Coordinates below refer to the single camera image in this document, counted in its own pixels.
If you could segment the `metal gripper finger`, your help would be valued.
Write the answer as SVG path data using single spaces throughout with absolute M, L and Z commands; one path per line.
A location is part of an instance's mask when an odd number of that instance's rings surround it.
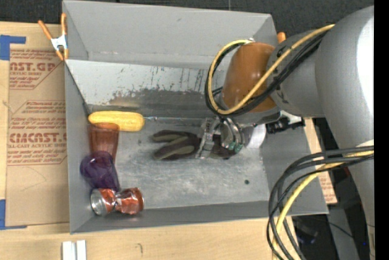
M 211 140 L 218 125 L 217 117 L 205 118 L 201 124 L 200 138 L 204 140 Z
M 195 155 L 196 159 L 206 159 L 210 157 L 212 148 L 214 146 L 213 141 L 202 140 L 199 149 Z

